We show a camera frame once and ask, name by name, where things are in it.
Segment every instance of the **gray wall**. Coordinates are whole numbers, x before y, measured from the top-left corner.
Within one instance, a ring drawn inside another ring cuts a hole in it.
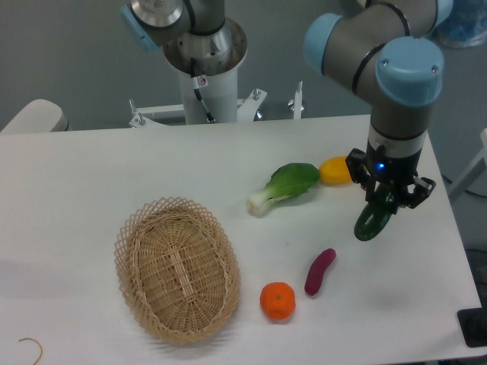
[[[143,52],[124,28],[119,9],[125,3],[0,2],[0,129],[37,98],[58,104],[73,129],[126,127],[130,97],[137,106],[180,103],[162,52]],[[358,9],[342,1],[227,0],[228,17],[245,29],[250,45],[239,69],[239,97],[259,87],[269,93],[267,118],[288,118],[285,104],[304,80],[308,116],[367,113],[367,105],[320,77],[302,56],[304,34],[319,14]]]
[[[137,106],[180,103],[176,76],[162,52],[141,51],[123,27],[119,9],[126,1],[0,1],[0,129],[39,98],[58,104],[74,130],[127,127],[129,98]],[[228,17],[249,40],[239,97],[255,87],[266,90],[267,119],[290,118],[285,105],[300,80],[306,117],[369,113],[367,104],[317,74],[302,56],[312,21],[325,12],[352,16],[360,11],[354,0],[227,0],[226,5]],[[487,128],[487,45],[442,49],[444,89],[430,134],[442,172],[454,178],[481,148],[479,133]],[[487,194],[487,176],[473,189]],[[460,233],[465,243],[483,243],[486,204],[466,199],[454,206]]]

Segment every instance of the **metal bolt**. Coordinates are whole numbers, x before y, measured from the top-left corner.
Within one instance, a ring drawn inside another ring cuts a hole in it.
[[[130,104],[130,110],[132,111],[132,114],[136,114],[137,113],[137,108],[135,107],[134,100],[133,99],[129,99],[129,104]]]
[[[144,120],[144,116],[142,115],[142,113],[138,114],[138,123],[140,125],[145,125],[145,120]]]
[[[303,115],[304,113],[304,109],[306,109],[306,103],[304,102],[304,100],[301,102],[301,115]],[[288,101],[288,110],[291,112],[291,113],[294,113],[294,99],[290,99]]]
[[[253,120],[254,120],[254,122],[259,122],[261,120],[264,120],[264,115],[259,110],[257,110],[257,113],[253,117]]]
[[[259,89],[253,89],[253,99],[258,100],[260,95],[260,90]]]

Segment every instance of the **white chair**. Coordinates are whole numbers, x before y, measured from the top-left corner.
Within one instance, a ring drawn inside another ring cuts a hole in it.
[[[0,132],[2,135],[64,132],[69,130],[68,119],[59,106],[47,100],[27,104]]]
[[[464,192],[473,181],[480,176],[485,170],[487,164],[487,129],[484,129],[480,133],[482,139],[483,148],[479,153],[466,165],[465,169],[460,175],[451,183],[447,189],[450,202],[454,202]]]

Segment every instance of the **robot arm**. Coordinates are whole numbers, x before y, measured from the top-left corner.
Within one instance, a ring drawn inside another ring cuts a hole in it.
[[[237,67],[247,53],[224,0],[132,0],[122,19],[139,45],[177,72],[186,124],[237,121]]]
[[[354,149],[347,164],[368,202],[376,183],[388,185],[395,212],[399,206],[415,208],[435,185],[419,179],[416,167],[444,60],[435,44],[418,37],[431,32],[451,7],[452,0],[368,1],[350,20],[319,17],[304,41],[312,66],[372,106],[367,150]]]
[[[132,0],[122,8],[122,17],[139,41],[146,33],[143,46],[152,50],[186,32],[218,32],[225,23],[224,0]]]

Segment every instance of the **wicker basket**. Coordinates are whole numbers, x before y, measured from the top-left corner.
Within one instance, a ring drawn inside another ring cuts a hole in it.
[[[237,260],[212,213],[184,198],[138,210],[115,251],[120,290],[141,327],[187,344],[214,334],[240,295]]]

